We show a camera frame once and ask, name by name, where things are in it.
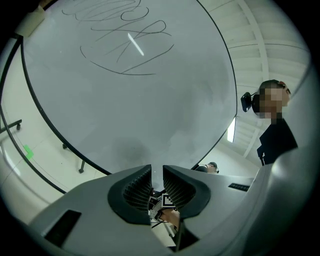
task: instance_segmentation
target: black slot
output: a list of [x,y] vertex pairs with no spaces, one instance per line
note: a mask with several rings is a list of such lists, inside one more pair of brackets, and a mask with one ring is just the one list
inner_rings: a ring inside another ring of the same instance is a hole
[[228,186],[228,188],[232,188],[232,189],[235,189],[235,190],[241,190],[241,191],[247,192],[248,189],[250,188],[250,186],[232,183],[232,184],[230,184]]
[[76,225],[80,215],[80,212],[67,210],[44,238],[52,244],[61,247]]

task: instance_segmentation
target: white ceiling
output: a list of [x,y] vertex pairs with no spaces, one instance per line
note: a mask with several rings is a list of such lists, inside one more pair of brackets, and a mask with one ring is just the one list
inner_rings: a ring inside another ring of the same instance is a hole
[[298,87],[311,56],[303,38],[287,15],[271,0],[199,0],[209,12],[229,49],[237,85],[234,142],[221,143],[261,166],[259,137],[270,125],[250,109],[243,112],[240,98],[255,93],[266,80]]

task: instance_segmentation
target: green tape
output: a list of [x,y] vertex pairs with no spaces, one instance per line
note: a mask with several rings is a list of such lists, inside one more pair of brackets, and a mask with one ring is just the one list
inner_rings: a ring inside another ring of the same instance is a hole
[[25,157],[28,160],[30,160],[34,156],[34,153],[32,152],[32,150],[30,149],[30,147],[28,145],[24,145],[23,147],[24,147],[25,151],[27,152]]

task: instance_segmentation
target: fluorescent light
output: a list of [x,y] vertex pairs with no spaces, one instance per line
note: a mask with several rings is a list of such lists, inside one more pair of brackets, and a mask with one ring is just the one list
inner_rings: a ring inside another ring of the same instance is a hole
[[235,137],[235,127],[236,127],[236,118],[232,120],[232,123],[230,124],[228,128],[228,136],[227,140],[229,142],[234,142],[234,137]]
[[139,45],[136,43],[136,41],[132,38],[132,36],[128,33],[128,37],[131,40],[131,42],[134,44],[134,46],[138,49],[139,53],[141,53],[142,56],[145,56],[144,52],[140,49]]

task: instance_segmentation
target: cap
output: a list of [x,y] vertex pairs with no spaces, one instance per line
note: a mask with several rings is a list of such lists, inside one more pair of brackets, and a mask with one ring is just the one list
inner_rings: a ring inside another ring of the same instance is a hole
[[217,164],[215,162],[210,162],[209,164],[212,165],[215,168],[218,168],[218,166],[217,166]]

